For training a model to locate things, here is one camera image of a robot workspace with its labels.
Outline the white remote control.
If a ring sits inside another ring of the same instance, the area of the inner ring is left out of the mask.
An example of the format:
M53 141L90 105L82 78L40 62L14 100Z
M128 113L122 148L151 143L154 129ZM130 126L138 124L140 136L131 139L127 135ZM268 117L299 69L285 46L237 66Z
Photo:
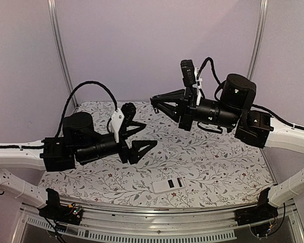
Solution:
M155 194L166 193L186 188L186 182L183 177L174 177L171 179L153 182L152 188Z

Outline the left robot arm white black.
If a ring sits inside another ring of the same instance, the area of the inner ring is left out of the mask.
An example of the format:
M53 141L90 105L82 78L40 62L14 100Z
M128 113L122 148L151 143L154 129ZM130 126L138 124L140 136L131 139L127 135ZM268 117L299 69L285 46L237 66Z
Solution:
M21 197L25 202L45 209L55 220L65 216L59 194L53 189L32 185L14 176L9 169L36 169L62 172L117 154L122 163L138 163L157 145L156 140L126 140L145 129L146 125L133 121L116 111L111 117L111 132L100 134L94 130L93 118L87 112L75 113L62 120L62 136L48 137L17 145L0 144L0 190Z

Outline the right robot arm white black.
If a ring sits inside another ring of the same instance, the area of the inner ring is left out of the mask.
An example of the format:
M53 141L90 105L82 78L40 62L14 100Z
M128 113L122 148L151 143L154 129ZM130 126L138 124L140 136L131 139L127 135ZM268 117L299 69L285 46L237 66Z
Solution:
M231 73L219 87L218 101L200 98L191 86L170 93L153 96L150 102L155 113L162 111L179 124L191 130L193 122L215 125L221 134L235 131L235 138L258 148L282 148L304 154L304 127L288 123L271 111L259 107L252 110L256 84Z

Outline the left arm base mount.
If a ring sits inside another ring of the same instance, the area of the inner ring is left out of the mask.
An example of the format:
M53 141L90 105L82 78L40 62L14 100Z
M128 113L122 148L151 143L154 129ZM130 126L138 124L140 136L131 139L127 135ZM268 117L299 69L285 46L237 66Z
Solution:
M38 209L41 217L51 219L54 222L62 222L72 225L80 225L83 217L83 207L76 205L74 202L63 206L60 203L60 197L57 191L47 188L48 198L46 205Z

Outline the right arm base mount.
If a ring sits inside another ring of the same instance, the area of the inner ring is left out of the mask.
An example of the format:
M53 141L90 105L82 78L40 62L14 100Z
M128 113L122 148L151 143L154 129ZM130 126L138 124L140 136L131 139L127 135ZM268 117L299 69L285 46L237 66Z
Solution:
M263 190L258 198L256 206L235 210L235 221L239 226L273 219L273 223L267 223L265 226L253 226L251 232L257 237L266 237L274 234L279 227L277 225L278 209L269 204L268 194L270 188Z

